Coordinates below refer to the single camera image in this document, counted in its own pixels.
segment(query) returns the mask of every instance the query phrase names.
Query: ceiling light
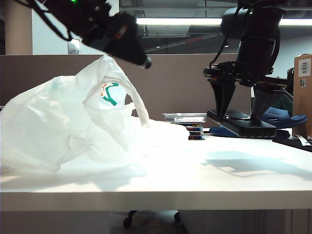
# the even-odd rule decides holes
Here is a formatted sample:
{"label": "ceiling light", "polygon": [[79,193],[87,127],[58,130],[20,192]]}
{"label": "ceiling light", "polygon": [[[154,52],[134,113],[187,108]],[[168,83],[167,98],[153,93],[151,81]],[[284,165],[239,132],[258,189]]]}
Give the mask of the ceiling light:
{"label": "ceiling light", "polygon": [[[221,18],[137,18],[140,25],[209,25],[219,26]],[[312,19],[282,19],[280,25],[312,26]]]}
{"label": "ceiling light", "polygon": [[220,25],[221,18],[138,18],[140,25]]}
{"label": "ceiling light", "polygon": [[311,26],[312,19],[282,19],[279,25]]}

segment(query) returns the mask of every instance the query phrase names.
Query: barcode label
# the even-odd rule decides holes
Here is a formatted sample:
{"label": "barcode label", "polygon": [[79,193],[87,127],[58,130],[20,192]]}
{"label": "barcode label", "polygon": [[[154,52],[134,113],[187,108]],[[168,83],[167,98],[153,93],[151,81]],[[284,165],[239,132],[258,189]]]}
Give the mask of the barcode label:
{"label": "barcode label", "polygon": [[311,58],[299,60],[299,77],[309,77],[311,75]]}
{"label": "barcode label", "polygon": [[306,79],[300,79],[300,87],[305,88],[307,86],[307,80]]}

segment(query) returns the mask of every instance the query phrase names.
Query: stack of cds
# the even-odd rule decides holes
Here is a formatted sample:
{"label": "stack of cds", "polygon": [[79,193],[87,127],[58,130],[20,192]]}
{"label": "stack of cds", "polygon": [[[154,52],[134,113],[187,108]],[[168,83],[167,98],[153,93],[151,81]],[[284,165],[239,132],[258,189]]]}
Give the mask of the stack of cds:
{"label": "stack of cds", "polygon": [[206,113],[175,113],[163,114],[165,121],[186,127],[190,132],[189,140],[203,140],[203,126],[206,122]]}

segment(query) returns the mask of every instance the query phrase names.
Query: chair wheel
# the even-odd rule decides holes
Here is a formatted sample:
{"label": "chair wheel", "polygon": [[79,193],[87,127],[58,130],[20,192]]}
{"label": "chair wheel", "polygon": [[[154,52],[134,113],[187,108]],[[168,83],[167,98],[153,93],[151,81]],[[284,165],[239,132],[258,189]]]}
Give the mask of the chair wheel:
{"label": "chair wheel", "polygon": [[122,223],[125,228],[130,228],[132,224],[132,218],[126,217]]}
{"label": "chair wheel", "polygon": [[175,213],[174,218],[175,218],[175,221],[176,221],[176,222],[181,222],[181,218],[180,218],[180,213],[179,213],[179,211],[178,211],[177,213]]}

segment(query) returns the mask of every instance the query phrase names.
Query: barcode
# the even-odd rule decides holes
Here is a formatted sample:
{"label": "barcode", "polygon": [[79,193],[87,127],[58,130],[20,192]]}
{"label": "barcode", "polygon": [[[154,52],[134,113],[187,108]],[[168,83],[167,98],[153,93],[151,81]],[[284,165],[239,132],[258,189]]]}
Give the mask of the barcode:
{"label": "barcode", "polygon": [[300,87],[305,88],[306,87],[306,79],[300,79]]}
{"label": "barcode", "polygon": [[302,73],[306,73],[308,71],[308,63],[302,63]]}

